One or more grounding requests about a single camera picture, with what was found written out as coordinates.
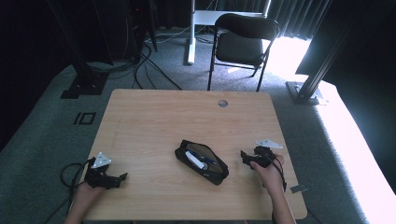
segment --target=black mesh pouch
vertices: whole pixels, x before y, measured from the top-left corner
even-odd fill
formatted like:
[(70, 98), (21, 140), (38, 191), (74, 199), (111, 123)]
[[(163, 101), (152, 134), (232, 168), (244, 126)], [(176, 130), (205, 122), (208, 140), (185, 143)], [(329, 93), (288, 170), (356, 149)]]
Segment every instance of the black mesh pouch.
[[(194, 165), (186, 155), (189, 151), (198, 161), (205, 164), (204, 169)], [(228, 176), (228, 166), (206, 145), (183, 140), (180, 147), (175, 150), (178, 160), (182, 161), (199, 175), (203, 176), (214, 185), (219, 185)]]

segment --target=chair seat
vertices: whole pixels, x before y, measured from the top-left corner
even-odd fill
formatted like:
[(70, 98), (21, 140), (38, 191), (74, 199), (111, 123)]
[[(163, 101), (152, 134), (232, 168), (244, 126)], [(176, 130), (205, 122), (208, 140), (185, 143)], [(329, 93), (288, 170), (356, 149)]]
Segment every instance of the chair seat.
[(216, 57), (228, 63), (260, 65), (264, 59), (262, 41), (231, 32), (223, 33), (219, 36)]

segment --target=chair backrest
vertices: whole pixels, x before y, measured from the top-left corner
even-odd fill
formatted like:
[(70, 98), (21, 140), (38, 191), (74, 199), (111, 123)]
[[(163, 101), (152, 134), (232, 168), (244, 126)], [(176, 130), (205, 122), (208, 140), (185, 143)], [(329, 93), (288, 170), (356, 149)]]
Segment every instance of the chair backrest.
[(247, 38), (272, 41), (279, 35), (278, 23), (264, 17), (250, 17), (226, 13), (216, 20), (216, 32), (220, 27)]

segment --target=sunlit floor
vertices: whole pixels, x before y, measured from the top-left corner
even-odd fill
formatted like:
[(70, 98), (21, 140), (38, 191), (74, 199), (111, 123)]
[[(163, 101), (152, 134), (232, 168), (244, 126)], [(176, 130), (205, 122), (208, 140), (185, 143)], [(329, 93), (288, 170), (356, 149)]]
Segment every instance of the sunlit floor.
[[(268, 71), (285, 81), (305, 81), (307, 76), (295, 75), (310, 42), (282, 37), (276, 40), (271, 51)], [(361, 206), (369, 223), (390, 223), (396, 211), (396, 197), (379, 169), (355, 120), (350, 115), (334, 85), (321, 81), (319, 90), (329, 101), (317, 105), (334, 157), (350, 184), (351, 192)]]

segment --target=wooden tabletop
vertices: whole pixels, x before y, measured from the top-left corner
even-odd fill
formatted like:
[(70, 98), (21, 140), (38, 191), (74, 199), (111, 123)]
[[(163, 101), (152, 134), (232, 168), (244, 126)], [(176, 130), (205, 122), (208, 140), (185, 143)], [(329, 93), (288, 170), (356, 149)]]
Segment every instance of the wooden tabletop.
[[(304, 199), (290, 191), (298, 182), (269, 94), (115, 90), (89, 158), (103, 152), (112, 160), (108, 175), (128, 176), (86, 219), (271, 219), (271, 199), (240, 157), (240, 150), (252, 155), (255, 141), (266, 138), (283, 146), (272, 150), (285, 158), (286, 195), (294, 216), (303, 218)], [(175, 149), (183, 139), (211, 147), (229, 176), (215, 186), (178, 161)]]

